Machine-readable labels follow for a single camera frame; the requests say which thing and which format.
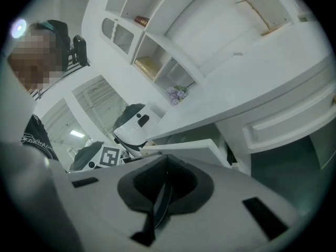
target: white wall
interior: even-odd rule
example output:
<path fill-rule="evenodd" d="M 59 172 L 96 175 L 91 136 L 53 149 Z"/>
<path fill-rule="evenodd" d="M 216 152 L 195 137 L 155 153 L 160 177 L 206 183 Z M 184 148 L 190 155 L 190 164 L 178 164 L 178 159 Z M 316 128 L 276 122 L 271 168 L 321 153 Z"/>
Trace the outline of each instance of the white wall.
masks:
<path fill-rule="evenodd" d="M 127 104 L 149 104 L 162 116 L 169 102 L 99 36 L 102 13 L 108 0 L 90 0 L 82 22 L 89 60 Z"/>
<path fill-rule="evenodd" d="M 204 75 L 212 70 L 202 66 L 219 55 L 225 62 L 248 45 L 261 40 L 267 30 L 258 14 L 241 0 L 193 0 L 166 33 L 201 68 Z"/>

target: white cabinet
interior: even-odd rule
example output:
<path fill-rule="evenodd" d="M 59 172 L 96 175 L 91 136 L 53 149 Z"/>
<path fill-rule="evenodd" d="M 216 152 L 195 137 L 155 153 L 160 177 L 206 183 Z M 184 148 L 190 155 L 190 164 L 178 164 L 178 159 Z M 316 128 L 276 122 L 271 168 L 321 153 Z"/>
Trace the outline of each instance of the white cabinet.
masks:
<path fill-rule="evenodd" d="M 130 22 L 111 12 L 105 11 L 101 19 L 100 37 L 109 44 L 129 64 L 141 40 L 143 30 L 135 22 Z"/>
<path fill-rule="evenodd" d="M 335 63 L 284 95 L 216 123 L 232 151 L 261 152 L 310 135 L 336 117 Z"/>

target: person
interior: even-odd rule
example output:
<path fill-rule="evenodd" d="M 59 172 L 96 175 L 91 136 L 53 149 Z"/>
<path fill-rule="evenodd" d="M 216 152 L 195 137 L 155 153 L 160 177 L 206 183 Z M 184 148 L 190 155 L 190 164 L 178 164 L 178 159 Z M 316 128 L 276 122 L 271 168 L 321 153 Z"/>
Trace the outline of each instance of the person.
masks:
<path fill-rule="evenodd" d="M 48 20 L 29 26 L 7 60 L 15 76 L 28 92 L 41 89 L 51 77 L 59 77 L 68 67 L 70 38 L 66 23 Z M 21 139 L 53 160 L 58 160 L 44 125 L 32 115 Z"/>

